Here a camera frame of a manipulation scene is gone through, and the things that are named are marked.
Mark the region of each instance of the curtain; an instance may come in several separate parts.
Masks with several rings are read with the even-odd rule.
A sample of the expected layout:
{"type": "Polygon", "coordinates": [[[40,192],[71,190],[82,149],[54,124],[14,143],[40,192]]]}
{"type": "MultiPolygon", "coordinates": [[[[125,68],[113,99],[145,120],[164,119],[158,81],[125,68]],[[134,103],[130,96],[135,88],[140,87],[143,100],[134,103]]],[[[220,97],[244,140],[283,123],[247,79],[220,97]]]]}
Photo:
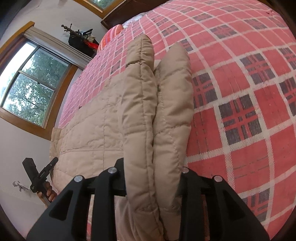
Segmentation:
{"type": "Polygon", "coordinates": [[[61,56],[70,63],[77,65],[81,69],[84,69],[92,60],[92,58],[86,54],[35,27],[30,27],[24,33],[24,36],[51,52],[61,56]]]}

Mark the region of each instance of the window frame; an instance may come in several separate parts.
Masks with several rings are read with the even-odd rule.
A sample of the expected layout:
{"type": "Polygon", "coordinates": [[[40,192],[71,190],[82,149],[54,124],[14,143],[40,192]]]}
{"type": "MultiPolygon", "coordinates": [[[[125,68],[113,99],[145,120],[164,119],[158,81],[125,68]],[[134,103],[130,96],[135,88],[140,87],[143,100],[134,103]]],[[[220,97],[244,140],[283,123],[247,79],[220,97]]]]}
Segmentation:
{"type": "MultiPolygon", "coordinates": [[[[13,58],[13,56],[21,49],[21,47],[26,43],[26,42],[32,42],[29,41],[27,38],[23,36],[23,33],[29,29],[30,27],[34,26],[34,22],[29,22],[26,25],[24,25],[21,29],[19,29],[1,48],[0,48],[0,74],[3,72],[7,64],[10,62],[10,60],[13,58]]],[[[58,57],[61,59],[63,62],[69,63],[68,61],[64,60],[60,56],[57,56],[54,53],[51,53],[50,51],[46,50],[45,48],[41,47],[40,45],[33,43],[36,45],[36,49],[33,51],[33,54],[38,50],[38,49],[43,49],[44,51],[50,53],[51,55],[58,57]]],[[[31,54],[25,62],[22,64],[21,67],[23,67],[29,58],[33,56],[31,54]]],[[[2,107],[2,104],[5,102],[5,99],[7,95],[9,94],[9,91],[15,82],[17,76],[19,75],[19,70],[22,68],[19,68],[16,74],[13,76],[12,80],[10,81],[7,89],[5,90],[5,94],[3,97],[3,100],[1,102],[0,106],[0,118],[6,120],[7,122],[13,124],[14,126],[27,131],[33,135],[39,136],[41,138],[51,140],[51,134],[52,134],[52,129],[54,128],[57,115],[59,113],[59,109],[61,107],[62,101],[64,99],[64,96],[66,94],[66,91],[69,87],[69,84],[71,80],[73,79],[73,76],[75,75],[78,67],[74,64],[69,63],[67,69],[65,70],[62,78],[59,81],[59,84],[55,88],[55,91],[51,97],[51,100],[48,104],[47,111],[43,120],[42,126],[36,125],[32,122],[29,122],[25,119],[22,119],[21,117],[9,112],[5,108],[2,107]]]]}
{"type": "Polygon", "coordinates": [[[128,0],[114,0],[109,6],[105,9],[101,9],[99,6],[90,2],[90,0],[74,0],[80,5],[86,7],[88,10],[92,11],[94,14],[99,16],[101,19],[104,19],[110,12],[112,12],[117,6],[128,0]]]}

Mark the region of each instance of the sky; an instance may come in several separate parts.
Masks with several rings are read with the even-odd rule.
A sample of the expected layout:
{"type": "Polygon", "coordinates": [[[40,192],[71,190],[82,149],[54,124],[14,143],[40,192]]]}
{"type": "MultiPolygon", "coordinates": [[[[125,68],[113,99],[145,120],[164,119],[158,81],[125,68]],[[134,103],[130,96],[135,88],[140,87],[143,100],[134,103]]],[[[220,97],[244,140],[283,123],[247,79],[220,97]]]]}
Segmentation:
{"type": "Polygon", "coordinates": [[[12,58],[9,64],[6,66],[2,74],[0,75],[0,103],[3,99],[6,88],[8,87],[14,74],[18,71],[19,67],[24,63],[24,61],[29,57],[29,55],[34,51],[36,46],[26,43],[12,58]]]}

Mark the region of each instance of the human hand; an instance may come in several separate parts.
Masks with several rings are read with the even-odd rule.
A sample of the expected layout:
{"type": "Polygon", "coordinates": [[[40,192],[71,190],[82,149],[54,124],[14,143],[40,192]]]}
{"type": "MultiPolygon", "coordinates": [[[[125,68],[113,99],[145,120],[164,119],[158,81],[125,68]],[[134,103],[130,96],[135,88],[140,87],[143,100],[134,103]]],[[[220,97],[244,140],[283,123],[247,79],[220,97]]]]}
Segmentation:
{"type": "MultiPolygon", "coordinates": [[[[46,189],[47,189],[47,193],[46,195],[48,196],[48,200],[49,201],[54,201],[57,197],[57,193],[55,191],[53,191],[52,186],[50,185],[49,182],[45,183],[46,189]]],[[[48,207],[47,202],[44,200],[43,193],[42,192],[38,192],[37,196],[40,198],[40,200],[48,207]]]]}

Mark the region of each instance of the wooden window frame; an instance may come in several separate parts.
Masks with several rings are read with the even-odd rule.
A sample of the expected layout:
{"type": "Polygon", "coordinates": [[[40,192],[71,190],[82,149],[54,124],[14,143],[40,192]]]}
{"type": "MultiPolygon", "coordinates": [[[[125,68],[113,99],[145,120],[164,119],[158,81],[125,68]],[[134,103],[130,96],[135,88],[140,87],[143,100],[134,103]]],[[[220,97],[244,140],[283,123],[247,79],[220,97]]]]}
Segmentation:
{"type": "Polygon", "coordinates": [[[86,7],[88,10],[92,11],[95,15],[98,15],[101,19],[104,19],[110,12],[112,12],[117,6],[123,3],[126,0],[115,0],[105,9],[101,9],[97,5],[91,3],[89,0],[74,0],[80,5],[86,7]]]}
{"type": "MultiPolygon", "coordinates": [[[[24,25],[0,48],[0,74],[3,72],[12,57],[28,41],[23,36],[23,33],[30,27],[34,26],[34,24],[34,22],[30,21],[29,23],[24,25]]],[[[56,91],[54,92],[50,100],[42,127],[27,120],[24,120],[2,107],[0,107],[0,118],[33,135],[51,140],[52,129],[54,128],[55,122],[57,120],[59,109],[69,87],[69,84],[73,79],[73,76],[76,73],[77,69],[78,67],[76,65],[69,64],[63,77],[60,80],[59,85],[56,88],[56,91]]]]}

